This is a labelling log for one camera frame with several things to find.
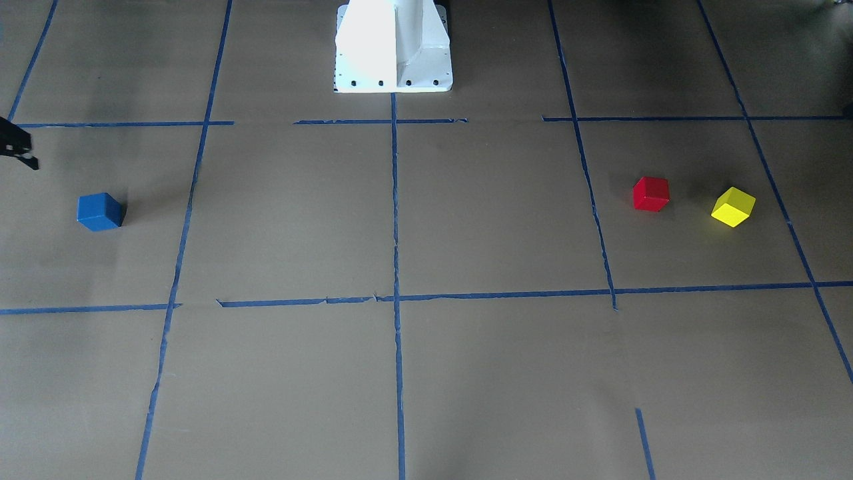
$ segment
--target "cube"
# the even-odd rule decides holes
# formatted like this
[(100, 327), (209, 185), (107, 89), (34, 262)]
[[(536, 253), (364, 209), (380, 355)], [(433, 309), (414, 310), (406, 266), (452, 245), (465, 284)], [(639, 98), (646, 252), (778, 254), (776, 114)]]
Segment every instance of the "cube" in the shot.
[(666, 179), (643, 177), (634, 185), (634, 208), (659, 212), (670, 201), (670, 183)]
[(121, 220), (121, 204), (106, 192), (77, 200), (77, 221), (91, 231), (119, 228)]
[(732, 187), (717, 199), (711, 216), (728, 226), (735, 227), (749, 218), (754, 206), (754, 196)]

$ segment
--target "top face of red cube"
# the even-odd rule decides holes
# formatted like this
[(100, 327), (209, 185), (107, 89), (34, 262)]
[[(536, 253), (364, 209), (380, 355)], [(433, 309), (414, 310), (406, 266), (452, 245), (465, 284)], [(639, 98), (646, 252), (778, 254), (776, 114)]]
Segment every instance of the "top face of red cube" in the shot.
[(670, 183), (666, 179), (643, 177), (634, 185), (634, 208), (659, 212), (670, 201)]

